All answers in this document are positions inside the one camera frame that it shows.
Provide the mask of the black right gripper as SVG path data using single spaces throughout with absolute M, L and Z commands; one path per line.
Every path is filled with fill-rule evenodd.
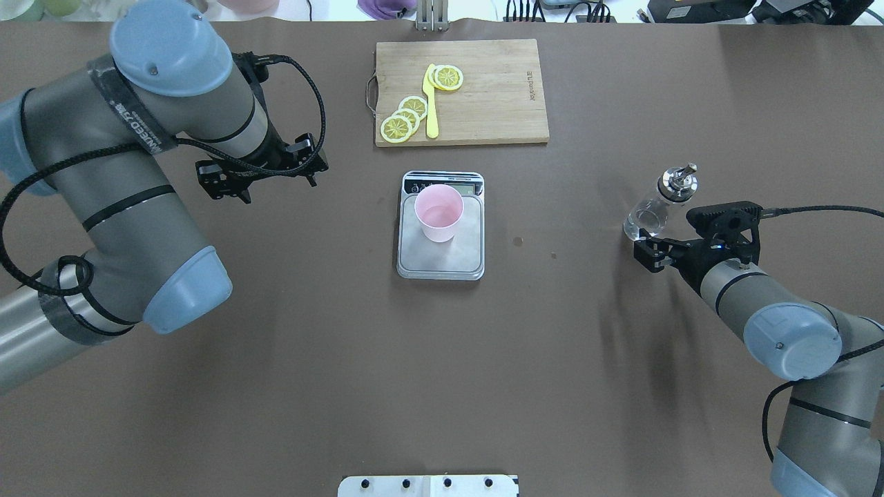
M 738 259 L 741 263 L 760 261 L 760 240 L 739 235 L 734 243 L 721 238 L 675 240 L 642 238 L 633 242 L 633 257 L 650 273 L 660 273 L 671 266 L 696 292 L 703 279 L 719 263 Z

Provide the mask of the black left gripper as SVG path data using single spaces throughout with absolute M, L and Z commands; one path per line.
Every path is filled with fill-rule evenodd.
M 303 133 L 288 144 L 275 133 L 265 137 L 258 148 L 237 158 L 220 148 L 196 142 L 208 159 L 196 162 L 197 182 L 213 200 L 225 196 L 252 202 L 249 187 L 254 182 L 269 178 L 304 178 L 312 188 L 318 185 L 316 176 L 329 169 L 323 151 L 325 135 Z

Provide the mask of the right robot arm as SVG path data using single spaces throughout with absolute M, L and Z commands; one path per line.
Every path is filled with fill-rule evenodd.
M 721 240 L 644 238 L 634 255 L 682 279 L 785 381 L 791 396 L 771 459 L 783 496 L 881 496 L 882 442 L 871 435 L 882 390 L 882 325 L 794 295 Z

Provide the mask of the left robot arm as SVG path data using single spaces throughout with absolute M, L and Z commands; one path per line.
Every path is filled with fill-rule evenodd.
M 60 194 L 93 242 L 2 299 L 2 393 L 145 323 L 167 334 L 227 301 L 233 284 L 157 163 L 177 146 L 206 193 L 250 202 L 249 186 L 315 175 L 325 136 L 286 142 L 262 82 L 284 55 L 234 53 L 195 6 L 140 1 L 110 29 L 108 53 L 2 103 L 2 220 L 26 193 Z

